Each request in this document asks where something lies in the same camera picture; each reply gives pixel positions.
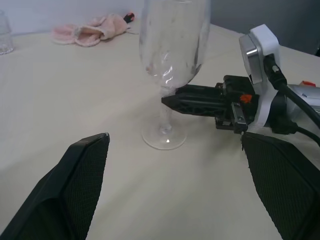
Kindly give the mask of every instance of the glass stem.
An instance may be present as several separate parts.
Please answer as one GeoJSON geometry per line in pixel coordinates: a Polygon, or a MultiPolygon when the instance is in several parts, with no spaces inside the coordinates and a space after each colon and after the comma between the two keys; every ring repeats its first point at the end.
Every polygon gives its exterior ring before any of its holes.
{"type": "MultiPolygon", "coordinates": [[[[161,98],[165,98],[168,96],[172,96],[176,93],[176,89],[161,87],[160,96],[161,98]]],[[[160,131],[163,134],[169,134],[172,131],[171,119],[172,119],[172,110],[166,105],[161,104],[161,112],[160,112],[160,131]]]]}

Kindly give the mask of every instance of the table surface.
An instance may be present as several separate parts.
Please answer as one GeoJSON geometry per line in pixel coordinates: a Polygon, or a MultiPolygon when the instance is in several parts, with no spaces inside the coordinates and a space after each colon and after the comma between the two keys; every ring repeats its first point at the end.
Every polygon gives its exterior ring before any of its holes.
{"type": "MultiPolygon", "coordinates": [[[[246,75],[239,36],[211,26],[193,84],[246,75]]],[[[83,48],[29,34],[0,56],[0,232],[69,145],[109,132],[88,240],[280,240],[239,135],[217,130],[212,118],[175,113],[188,130],[182,147],[159,151],[143,142],[141,127],[160,99],[140,64],[138,39],[124,34],[83,48]]],[[[320,58],[286,47],[280,56],[290,83],[320,84],[320,58]]]]}

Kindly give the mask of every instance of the drinking glass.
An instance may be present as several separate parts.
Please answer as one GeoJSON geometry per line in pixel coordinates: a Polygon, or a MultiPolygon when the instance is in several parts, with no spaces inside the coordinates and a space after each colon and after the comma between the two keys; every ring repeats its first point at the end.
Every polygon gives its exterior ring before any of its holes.
{"type": "Polygon", "coordinates": [[[11,37],[11,29],[5,12],[0,10],[0,55],[12,52],[14,45],[11,37]]]}
{"type": "Polygon", "coordinates": [[[161,111],[142,128],[142,138],[155,149],[176,149],[186,140],[186,129],[161,98],[174,95],[199,72],[210,16],[211,0],[144,0],[139,53],[144,70],[160,86],[161,111]]]}

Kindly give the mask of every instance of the pink cloth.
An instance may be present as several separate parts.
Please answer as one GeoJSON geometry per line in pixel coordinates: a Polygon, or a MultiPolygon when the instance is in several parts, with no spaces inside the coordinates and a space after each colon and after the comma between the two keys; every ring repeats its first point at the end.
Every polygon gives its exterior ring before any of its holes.
{"type": "Polygon", "coordinates": [[[129,28],[126,21],[117,14],[95,17],[87,25],[66,24],[52,30],[52,40],[57,44],[78,44],[92,47],[101,40],[112,39],[129,28]]]}

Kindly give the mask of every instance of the gray wall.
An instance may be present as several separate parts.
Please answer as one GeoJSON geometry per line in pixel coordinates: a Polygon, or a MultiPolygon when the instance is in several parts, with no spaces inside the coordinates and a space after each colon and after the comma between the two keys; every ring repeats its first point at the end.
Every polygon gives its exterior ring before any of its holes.
{"type": "Polygon", "coordinates": [[[266,24],[283,46],[315,54],[320,0],[212,0],[211,22],[239,33],[266,24]]]}

